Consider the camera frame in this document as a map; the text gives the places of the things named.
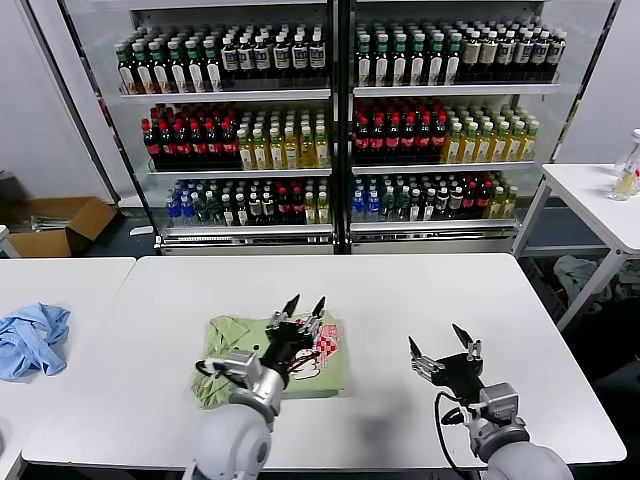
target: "table leg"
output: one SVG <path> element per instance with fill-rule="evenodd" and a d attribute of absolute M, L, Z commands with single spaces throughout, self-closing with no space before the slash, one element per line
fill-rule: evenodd
<path fill-rule="evenodd" d="M 620 250 L 611 250 L 605 257 L 600 266 L 593 272 L 591 278 L 578 294 L 576 299 L 569 305 L 569 308 L 558 322 L 558 330 L 564 330 L 569 322 L 580 312 L 586 305 L 592 295 L 600 293 L 607 283 L 611 281 L 620 267 L 629 258 L 629 255 L 622 253 Z"/>
<path fill-rule="evenodd" d="M 516 258 L 519 258 L 522 255 L 522 251 L 524 247 L 527 245 L 527 241 L 531 236 L 531 232 L 538 222 L 538 218 L 544 209 L 544 206 L 549 199 L 549 194 L 551 193 L 551 187 L 547 183 L 547 179 L 543 178 L 542 183 L 538 187 L 536 191 L 536 195 L 533 197 L 533 202 L 529 207 L 529 211 L 527 212 L 527 216 L 524 218 L 524 222 L 522 223 L 522 227 L 520 227 L 520 231 L 516 236 L 516 239 L 513 241 L 513 245 L 511 246 L 511 255 Z"/>

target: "clear bottle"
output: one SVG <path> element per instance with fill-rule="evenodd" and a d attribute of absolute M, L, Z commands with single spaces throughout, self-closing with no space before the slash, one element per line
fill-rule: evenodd
<path fill-rule="evenodd" d="M 214 40 L 205 40 L 204 48 L 204 53 L 207 57 L 205 66 L 209 76 L 209 85 L 212 91 L 219 92 L 222 90 L 222 77 L 220 75 L 220 60 L 218 59 L 218 51 Z"/>
<path fill-rule="evenodd" d="M 440 70 L 442 68 L 442 42 L 444 35 L 435 33 L 433 35 L 433 44 L 431 45 L 431 54 L 427 64 L 428 72 L 426 73 L 427 85 L 437 85 L 440 79 Z"/>
<path fill-rule="evenodd" d="M 493 131 L 493 123 L 485 122 L 482 127 L 482 135 L 478 138 L 476 151 L 473 154 L 473 163 L 487 162 L 487 154 L 491 145 L 491 132 Z"/>
<path fill-rule="evenodd" d="M 504 153 L 505 147 L 507 145 L 508 134 L 509 122 L 500 122 L 498 124 L 498 132 L 492 138 L 491 144 L 489 145 L 489 151 L 487 152 L 488 162 L 502 161 L 502 154 Z"/>
<path fill-rule="evenodd" d="M 267 162 L 268 149 L 262 136 L 262 130 L 259 128 L 253 129 L 253 154 L 256 158 L 257 169 L 267 170 L 269 168 Z"/>
<path fill-rule="evenodd" d="M 518 160 L 523 162 L 529 162 L 533 160 L 534 150 L 536 148 L 536 137 L 538 136 L 538 128 L 540 128 L 540 122 L 532 120 L 527 129 L 527 133 L 524 136 L 524 140 L 520 145 L 518 151 Z"/>
<path fill-rule="evenodd" d="M 401 222 L 409 221 L 409 210 L 411 204 L 411 195 L 409 195 L 409 185 L 404 185 L 402 191 L 396 199 L 396 218 Z"/>
<path fill-rule="evenodd" d="M 140 81 L 142 82 L 142 87 L 144 89 L 142 93 L 156 93 L 153 77 L 151 76 L 151 72 L 153 71 L 153 62 L 151 62 L 149 58 L 147 58 L 145 45 L 136 42 L 132 45 L 132 48 L 135 54 L 135 62 L 133 66 L 138 72 L 138 76 L 140 78 Z"/>
<path fill-rule="evenodd" d="M 378 198 L 378 192 L 375 190 L 369 192 L 369 198 L 367 200 L 366 221 L 380 221 L 380 199 Z"/>
<path fill-rule="evenodd" d="M 609 198 L 613 200 L 627 200 L 636 193 L 640 175 L 640 128 L 636 128 L 632 134 L 634 142 L 633 150 L 627 158 L 622 172 L 618 176 L 615 186 L 609 193 Z"/>
<path fill-rule="evenodd" d="M 329 155 L 324 125 L 316 127 L 316 153 L 318 154 L 318 167 L 331 168 L 331 156 Z"/>
<path fill-rule="evenodd" d="M 185 43 L 187 55 L 189 57 L 189 75 L 191 76 L 191 87 L 195 93 L 204 93 L 204 76 L 202 75 L 202 58 L 198 51 L 198 44 L 194 40 Z"/>
<path fill-rule="evenodd" d="M 180 216 L 182 215 L 182 209 L 180 208 L 180 202 L 174 198 L 173 195 L 167 196 L 166 199 L 167 213 L 169 214 L 167 227 L 172 228 L 180 225 Z"/>
<path fill-rule="evenodd" d="M 518 196 L 518 187 L 511 185 L 509 188 L 509 196 L 502 201 L 498 218 L 513 218 L 513 210 L 516 207 L 516 197 Z"/>
<path fill-rule="evenodd" d="M 449 202 L 449 189 L 447 187 L 440 187 L 438 194 L 436 195 L 436 208 L 435 214 L 438 217 L 443 217 L 445 210 L 447 209 L 447 203 Z"/>
<path fill-rule="evenodd" d="M 302 168 L 318 168 L 318 154 L 311 139 L 311 128 L 307 126 L 302 127 L 300 164 Z"/>
<path fill-rule="evenodd" d="M 284 170 L 286 169 L 286 162 L 280 130 L 277 127 L 271 127 L 269 136 L 271 137 L 271 161 L 273 162 L 273 168 L 274 170 Z"/>
<path fill-rule="evenodd" d="M 404 33 L 396 35 L 395 52 L 392 60 L 392 83 L 394 87 L 402 86 L 404 83 L 404 72 L 407 65 L 407 36 Z"/>
<path fill-rule="evenodd" d="M 462 187 L 452 186 L 451 196 L 449 197 L 449 218 L 455 219 L 460 216 L 463 198 Z"/>
<path fill-rule="evenodd" d="M 447 65 L 444 73 L 444 84 L 453 85 L 458 77 L 458 67 L 460 66 L 460 42 L 461 33 L 451 35 L 449 44 L 449 54 L 447 55 Z"/>
<path fill-rule="evenodd" d="M 244 128 L 238 130 L 238 148 L 240 149 L 240 159 L 243 170 L 256 170 L 258 168 L 253 149 L 249 144 L 247 132 Z"/>
<path fill-rule="evenodd" d="M 180 198 L 180 202 L 180 206 L 182 207 L 182 217 L 184 219 L 184 225 L 187 227 L 198 225 L 198 217 L 196 216 L 196 211 L 194 210 L 193 204 L 191 203 L 191 200 L 189 200 L 189 197 L 183 195 Z"/>
<path fill-rule="evenodd" d="M 331 223 L 331 218 L 329 217 L 329 198 L 327 192 L 322 190 L 318 193 L 318 223 Z"/>
<path fill-rule="evenodd" d="M 304 215 L 307 225 L 314 225 L 316 223 L 316 200 L 313 197 L 313 192 L 304 194 Z"/>
<path fill-rule="evenodd" d="M 500 208 L 504 201 L 504 188 L 495 187 L 495 191 L 489 200 L 489 203 L 482 213 L 482 218 L 494 219 L 499 218 Z"/>
<path fill-rule="evenodd" d="M 431 220 L 431 217 L 433 216 L 433 210 L 435 209 L 436 206 L 436 189 L 435 188 L 428 188 L 427 189 L 427 198 L 425 198 L 424 201 L 424 213 L 422 216 L 422 220 L 423 221 L 429 221 Z"/>
<path fill-rule="evenodd" d="M 469 122 L 465 136 L 460 140 L 460 148 L 456 163 L 472 163 L 473 155 L 476 151 L 476 137 L 478 135 L 478 124 Z"/>
<path fill-rule="evenodd" d="M 249 195 L 249 213 L 251 214 L 250 223 L 253 225 L 261 225 L 262 218 L 262 202 L 258 197 L 258 192 L 251 192 Z"/>
<path fill-rule="evenodd" d="M 215 224 L 215 198 L 213 196 L 213 192 L 211 190 L 206 190 L 205 192 L 205 201 L 204 201 L 204 209 L 207 215 L 207 225 Z"/>
<path fill-rule="evenodd" d="M 456 163 L 458 158 L 458 151 L 460 149 L 460 131 L 462 130 L 462 124 L 455 122 L 451 125 L 451 134 L 445 140 L 442 147 L 442 156 L 440 157 L 440 163 Z"/>
<path fill-rule="evenodd" d="M 380 201 L 380 220 L 383 222 L 390 222 L 393 220 L 393 206 L 395 203 L 395 196 L 393 195 L 393 187 L 388 186 L 386 193 L 382 196 Z"/>
<path fill-rule="evenodd" d="M 411 208 L 409 209 L 410 222 L 417 222 L 420 220 L 420 209 L 422 208 L 421 202 L 422 198 L 420 196 L 420 190 L 414 188 L 411 190 Z"/>
<path fill-rule="evenodd" d="M 126 93 L 129 95 L 143 93 L 138 92 L 136 89 L 136 83 L 138 82 L 136 82 L 135 77 L 137 76 L 137 72 L 133 68 L 133 61 L 129 57 L 127 45 L 124 43 L 116 43 L 115 49 L 119 60 L 118 71 L 120 72 L 120 77 L 122 78 Z"/>
<path fill-rule="evenodd" d="M 417 33 L 413 37 L 413 56 L 409 71 L 409 85 L 420 85 L 422 68 L 424 66 L 424 33 Z"/>
<path fill-rule="evenodd" d="M 364 210 L 365 205 L 362 192 L 360 190 L 356 190 L 351 201 L 351 223 L 364 222 Z"/>
<path fill-rule="evenodd" d="M 375 75 L 375 86 L 385 87 L 387 85 L 387 70 L 389 55 L 387 53 L 389 36 L 386 33 L 378 35 L 378 45 L 373 60 L 373 73 Z"/>
<path fill-rule="evenodd" d="M 518 152 L 520 151 L 520 145 L 522 144 L 523 135 L 524 122 L 518 120 L 517 122 L 515 122 L 513 131 L 511 132 L 511 136 L 507 140 L 507 144 L 504 147 L 504 152 L 502 153 L 503 162 L 515 162 L 518 160 Z"/>
<path fill-rule="evenodd" d="M 287 160 L 287 168 L 289 170 L 300 168 L 300 151 L 293 127 L 286 127 L 284 129 L 284 139 L 284 153 Z"/>
<path fill-rule="evenodd" d="M 227 227 L 233 227 L 236 224 L 231 207 L 231 196 L 228 193 L 222 195 L 222 209 L 224 212 L 224 221 Z"/>
<path fill-rule="evenodd" d="M 169 80 L 171 75 L 169 75 L 169 63 L 165 57 L 164 48 L 159 42 L 151 42 L 149 51 L 153 59 L 153 75 L 160 93 L 171 93 L 171 82 Z"/>
<path fill-rule="evenodd" d="M 238 223 L 240 225 L 249 225 L 247 206 L 244 202 L 244 195 L 242 193 L 236 194 L 236 209 L 238 213 Z"/>

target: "cardboard box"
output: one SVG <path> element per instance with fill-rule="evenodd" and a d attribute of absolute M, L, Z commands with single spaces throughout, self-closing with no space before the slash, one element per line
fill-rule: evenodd
<path fill-rule="evenodd" d="M 9 234 L 21 257 L 64 258 L 82 255 L 116 213 L 96 197 L 41 198 L 0 205 L 0 223 L 10 227 L 28 221 L 31 215 L 71 218 L 64 230 Z"/>

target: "green cloth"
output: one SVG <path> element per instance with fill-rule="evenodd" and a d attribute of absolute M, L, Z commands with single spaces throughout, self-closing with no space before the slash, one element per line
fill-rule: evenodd
<path fill-rule="evenodd" d="M 220 316 L 209 321 L 207 346 L 203 358 L 221 357 L 237 348 L 255 351 L 262 356 L 269 344 L 265 328 L 269 320 L 253 320 Z M 319 358 L 306 362 L 290 375 L 283 398 L 326 397 L 344 389 L 344 341 L 335 319 L 325 312 L 320 338 L 315 349 L 323 352 Z M 299 356 L 311 351 L 300 352 Z M 210 409 L 227 403 L 233 384 L 224 377 L 207 377 L 201 373 L 191 387 L 201 408 Z"/>

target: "refrigerator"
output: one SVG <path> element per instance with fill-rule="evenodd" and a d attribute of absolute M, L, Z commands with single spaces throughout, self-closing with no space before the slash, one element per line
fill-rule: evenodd
<path fill-rule="evenodd" d="M 508 251 L 618 3 L 22 2 L 168 255 Z"/>

